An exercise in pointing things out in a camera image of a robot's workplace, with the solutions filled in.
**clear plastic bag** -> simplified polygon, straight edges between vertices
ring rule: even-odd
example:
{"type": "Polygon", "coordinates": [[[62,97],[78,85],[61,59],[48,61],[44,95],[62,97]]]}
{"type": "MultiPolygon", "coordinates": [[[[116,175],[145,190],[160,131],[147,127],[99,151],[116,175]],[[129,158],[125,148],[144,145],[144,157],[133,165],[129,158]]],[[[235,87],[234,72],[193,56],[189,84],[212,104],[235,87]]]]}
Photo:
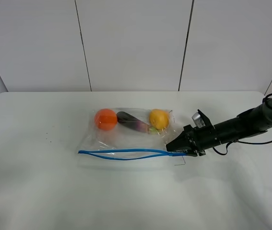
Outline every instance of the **clear plastic bag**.
{"type": "Polygon", "coordinates": [[[178,135],[173,123],[171,110],[111,108],[93,111],[79,153],[110,160],[182,156],[166,152],[166,144],[178,135]]]}

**blue zipper seal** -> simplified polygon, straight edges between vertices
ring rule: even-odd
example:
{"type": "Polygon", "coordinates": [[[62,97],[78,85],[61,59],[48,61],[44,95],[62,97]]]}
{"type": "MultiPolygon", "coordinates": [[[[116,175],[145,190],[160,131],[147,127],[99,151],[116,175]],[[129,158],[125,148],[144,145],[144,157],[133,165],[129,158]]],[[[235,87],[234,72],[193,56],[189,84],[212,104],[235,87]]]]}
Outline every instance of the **blue zipper seal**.
{"type": "Polygon", "coordinates": [[[80,150],[79,154],[87,154],[94,157],[99,157],[99,158],[103,158],[107,160],[117,160],[117,161],[131,161],[131,160],[139,160],[139,159],[161,157],[161,156],[171,156],[171,157],[186,156],[186,153],[183,153],[183,152],[167,152],[167,151],[158,150],[158,149],[110,149],[110,150],[93,150],[93,151],[80,150]],[[153,155],[138,157],[138,158],[129,158],[129,159],[117,158],[117,157],[106,157],[106,156],[98,155],[99,153],[111,153],[111,152],[156,152],[158,154],[153,154],[153,155]]]}

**eggplant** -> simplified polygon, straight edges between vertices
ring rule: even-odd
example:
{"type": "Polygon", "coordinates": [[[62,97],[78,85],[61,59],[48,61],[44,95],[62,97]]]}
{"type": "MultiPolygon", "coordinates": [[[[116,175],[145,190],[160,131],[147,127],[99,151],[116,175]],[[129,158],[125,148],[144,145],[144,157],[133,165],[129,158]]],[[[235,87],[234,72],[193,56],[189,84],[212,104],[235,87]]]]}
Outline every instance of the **eggplant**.
{"type": "Polygon", "coordinates": [[[150,134],[157,133],[157,130],[154,127],[123,111],[117,113],[117,121],[119,124],[132,130],[150,134]]]}

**orange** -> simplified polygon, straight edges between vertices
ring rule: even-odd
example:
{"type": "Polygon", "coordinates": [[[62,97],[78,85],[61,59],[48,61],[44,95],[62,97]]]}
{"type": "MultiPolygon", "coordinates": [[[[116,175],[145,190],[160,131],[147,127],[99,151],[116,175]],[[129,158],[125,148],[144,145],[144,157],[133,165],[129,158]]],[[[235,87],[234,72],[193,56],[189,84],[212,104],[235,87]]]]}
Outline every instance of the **orange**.
{"type": "Polygon", "coordinates": [[[94,116],[94,123],[99,129],[111,130],[117,124],[117,115],[111,109],[101,109],[94,116]]]}
{"type": "Polygon", "coordinates": [[[149,121],[154,128],[163,130],[169,125],[169,113],[160,109],[152,109],[149,121]]]}

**black robotic arm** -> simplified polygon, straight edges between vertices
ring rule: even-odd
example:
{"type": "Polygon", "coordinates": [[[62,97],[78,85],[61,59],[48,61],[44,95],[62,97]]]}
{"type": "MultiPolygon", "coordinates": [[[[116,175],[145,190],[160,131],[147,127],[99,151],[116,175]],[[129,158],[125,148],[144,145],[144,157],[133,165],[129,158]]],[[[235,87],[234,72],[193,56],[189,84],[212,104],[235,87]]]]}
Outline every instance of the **black robotic arm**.
{"type": "Polygon", "coordinates": [[[197,127],[191,125],[184,127],[184,131],[172,142],[166,145],[167,151],[186,152],[188,156],[203,156],[205,150],[215,146],[227,143],[228,146],[233,142],[243,144],[269,144],[272,141],[264,143],[249,143],[239,141],[243,138],[256,136],[267,132],[272,128],[272,93],[263,99],[263,103],[256,108],[249,109],[237,117],[212,125],[207,116],[200,110],[193,116],[193,121],[197,127]]]}

